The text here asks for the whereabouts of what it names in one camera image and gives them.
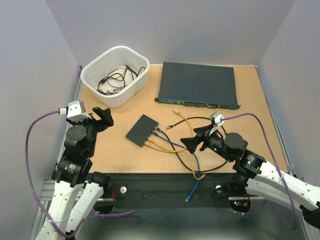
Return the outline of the small black network switch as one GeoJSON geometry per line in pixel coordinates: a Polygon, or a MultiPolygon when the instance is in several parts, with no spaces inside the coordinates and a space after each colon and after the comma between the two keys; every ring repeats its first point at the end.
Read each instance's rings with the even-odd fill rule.
{"type": "Polygon", "coordinates": [[[143,114],[125,137],[127,140],[142,148],[158,125],[159,123],[157,121],[143,114]]]}

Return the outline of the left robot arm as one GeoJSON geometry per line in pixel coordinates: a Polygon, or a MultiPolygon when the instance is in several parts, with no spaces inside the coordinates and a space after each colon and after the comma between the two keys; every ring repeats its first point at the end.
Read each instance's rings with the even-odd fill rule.
{"type": "Polygon", "coordinates": [[[111,193],[109,175],[88,173],[93,165],[97,134],[113,126],[114,120],[109,108],[92,110],[99,119],[85,112],[81,112],[80,120],[67,118],[71,127],[65,134],[65,150],[57,165],[52,201],[36,236],[38,240],[75,239],[96,201],[111,193]]]}

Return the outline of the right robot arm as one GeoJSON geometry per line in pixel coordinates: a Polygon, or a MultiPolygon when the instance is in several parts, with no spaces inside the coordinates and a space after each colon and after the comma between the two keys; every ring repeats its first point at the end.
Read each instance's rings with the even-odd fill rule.
{"type": "Polygon", "coordinates": [[[198,146],[210,149],[228,162],[234,162],[235,174],[230,182],[231,192],[244,192],[263,197],[296,211],[315,228],[320,227],[320,188],[306,183],[282,170],[264,157],[250,151],[248,142],[238,133],[231,132],[221,138],[216,128],[208,126],[194,129],[194,137],[181,138],[192,154],[198,146]]]}

